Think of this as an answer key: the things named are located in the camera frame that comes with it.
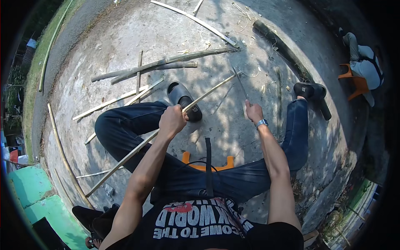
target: dark blue jeans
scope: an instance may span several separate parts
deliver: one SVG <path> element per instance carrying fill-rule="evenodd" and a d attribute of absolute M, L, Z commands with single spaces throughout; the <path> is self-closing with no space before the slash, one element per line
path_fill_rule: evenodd
<path fill-rule="evenodd" d="M 158 129 L 158 122 L 167 106 L 161 102 L 144 102 L 107 110 L 95 125 L 100 143 L 120 161 L 143 139 L 140 135 Z M 147 144 L 124 167 L 130 172 L 136 168 L 150 148 Z M 301 169 L 308 153 L 307 101 L 296 99 L 288 105 L 286 135 L 282 149 L 288 159 L 291 173 Z M 199 195 L 206 189 L 206 173 L 166 154 L 155 187 L 165 194 Z M 264 159 L 235 168 L 213 172 L 214 196 L 226 197 L 237 203 L 246 202 L 270 188 L 271 180 Z"/>

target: blade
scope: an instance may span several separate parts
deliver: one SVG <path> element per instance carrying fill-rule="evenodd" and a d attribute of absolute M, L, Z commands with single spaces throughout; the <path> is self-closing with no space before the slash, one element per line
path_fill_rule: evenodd
<path fill-rule="evenodd" d="M 236 77 L 238 78 L 238 80 L 239 80 L 239 83 L 240 83 L 240 86 L 242 87 L 242 91 L 243 91 L 243 94 L 244 94 L 245 98 L 248 99 L 248 96 L 247 96 L 247 94 L 246 94 L 246 91 L 244 90 L 242 81 L 240 80 L 240 78 L 239 78 L 239 76 L 238 76 L 238 73 L 236 73 L 236 70 L 235 70 L 235 68 L 233 67 L 233 65 L 232 65 L 232 63 L 231 63 L 230 61 L 229 61 L 229 63 L 230 63 L 230 65 L 231 65 L 232 69 L 233 69 L 233 72 L 235 73 L 235 76 L 236 76 Z"/>

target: black strap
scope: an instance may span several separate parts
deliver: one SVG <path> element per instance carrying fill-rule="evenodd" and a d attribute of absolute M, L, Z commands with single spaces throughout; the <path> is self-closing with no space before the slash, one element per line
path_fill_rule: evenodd
<path fill-rule="evenodd" d="M 371 58 L 369 58 L 369 57 L 367 57 L 367 56 L 361 56 L 360 57 L 360 60 L 367 60 L 367 61 L 369 61 L 370 63 L 372 63 L 373 65 L 374 65 L 374 67 L 375 67 L 375 69 L 376 69 L 376 72 L 378 73 L 378 75 L 379 75 L 379 80 L 380 80 L 380 82 L 379 82 L 379 86 L 381 86 L 382 85 L 382 82 L 383 82 L 383 74 L 380 72 L 380 69 L 379 69 L 379 67 L 378 67 L 378 64 L 376 63 L 376 56 L 375 56 L 375 52 L 374 52 L 374 57 L 371 59 Z"/>
<path fill-rule="evenodd" d="M 211 142 L 210 138 L 206 137 L 206 191 L 207 196 L 214 197 L 214 191 L 212 189 L 212 171 L 211 171 Z"/>

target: silver watch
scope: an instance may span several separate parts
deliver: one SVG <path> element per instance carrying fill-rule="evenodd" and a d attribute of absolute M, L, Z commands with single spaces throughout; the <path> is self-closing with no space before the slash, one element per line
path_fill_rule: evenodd
<path fill-rule="evenodd" d="M 265 124 L 265 125 L 268 126 L 267 120 L 262 119 L 262 120 L 260 120 L 259 122 L 257 122 L 257 124 L 255 125 L 257 130 L 258 130 L 258 126 L 260 126 L 261 124 Z"/>

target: hand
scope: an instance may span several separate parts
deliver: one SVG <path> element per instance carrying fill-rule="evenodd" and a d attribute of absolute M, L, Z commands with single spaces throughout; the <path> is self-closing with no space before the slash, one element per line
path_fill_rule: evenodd
<path fill-rule="evenodd" d="M 250 104 L 249 100 L 246 100 L 246 114 L 247 117 L 254 123 L 257 124 L 260 120 L 264 119 L 262 114 L 262 107 L 257 103 Z"/>
<path fill-rule="evenodd" d="M 93 247 L 93 246 L 92 246 L 92 243 L 89 242 L 90 240 L 92 240 L 91 237 L 86 237 L 86 239 L 85 239 L 85 245 L 86 245 L 86 247 L 89 248 L 89 249 L 91 249 L 91 248 Z"/>
<path fill-rule="evenodd" d="M 182 108 L 179 104 L 167 107 L 158 123 L 160 127 L 158 136 L 172 140 L 186 126 L 185 117 L 187 117 L 187 114 L 186 112 L 182 113 Z"/>
<path fill-rule="evenodd" d="M 102 242 L 102 240 L 99 240 L 99 239 L 94 239 L 94 240 L 93 240 L 94 246 L 95 246 L 97 249 L 100 248 L 101 242 Z"/>

